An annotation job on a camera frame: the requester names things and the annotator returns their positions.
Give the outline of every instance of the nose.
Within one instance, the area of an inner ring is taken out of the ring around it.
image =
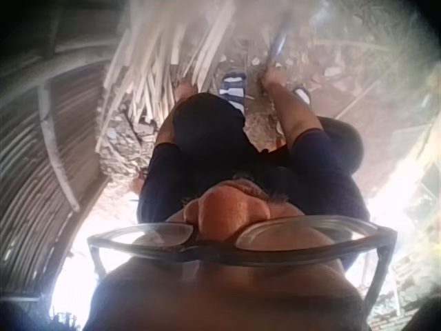
[[[220,185],[189,203],[184,215],[198,225],[201,239],[224,241],[246,225],[269,219],[270,210],[266,201]]]

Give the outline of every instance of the pile of bamboo sticks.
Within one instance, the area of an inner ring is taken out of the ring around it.
[[[197,83],[200,92],[208,90],[223,53],[222,40],[231,30],[229,25],[236,5],[234,0],[195,2],[200,3],[200,12],[182,15],[183,7],[177,0],[128,1],[125,14],[130,23],[103,82],[105,93],[97,152],[112,115],[127,101],[127,96],[131,100],[127,116],[134,127],[140,121],[155,121],[160,127],[175,103],[172,83],[192,71],[192,83]],[[215,10],[217,16],[207,20],[204,10]],[[192,37],[188,27],[197,19],[202,19],[207,28],[199,37],[196,49],[187,57],[181,49]],[[172,77],[172,71],[178,74]]]

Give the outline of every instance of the sleeve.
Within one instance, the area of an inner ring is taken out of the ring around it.
[[[153,150],[147,178],[139,195],[138,223],[162,222],[194,196],[187,162],[178,146],[162,143]]]
[[[291,166],[308,194],[307,214],[334,214],[369,221],[369,212],[351,175],[342,166],[331,139],[312,129],[297,138]]]

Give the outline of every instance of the corrugated metal sheet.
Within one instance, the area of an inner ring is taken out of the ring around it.
[[[57,144],[79,201],[101,173],[94,121],[102,78],[103,65],[94,64],[50,81]],[[72,209],[45,150],[36,90],[2,107],[0,121],[1,291],[39,293]]]

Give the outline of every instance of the blue and white sandal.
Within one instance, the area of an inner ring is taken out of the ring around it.
[[[245,86],[247,75],[243,71],[228,72],[220,82],[219,96],[245,114]]]
[[[305,106],[311,109],[311,95],[306,88],[304,88],[303,86],[297,86],[292,90],[292,92],[297,97],[297,99],[300,100],[301,103],[303,103]],[[276,129],[279,134],[283,135],[280,122],[277,122]]]

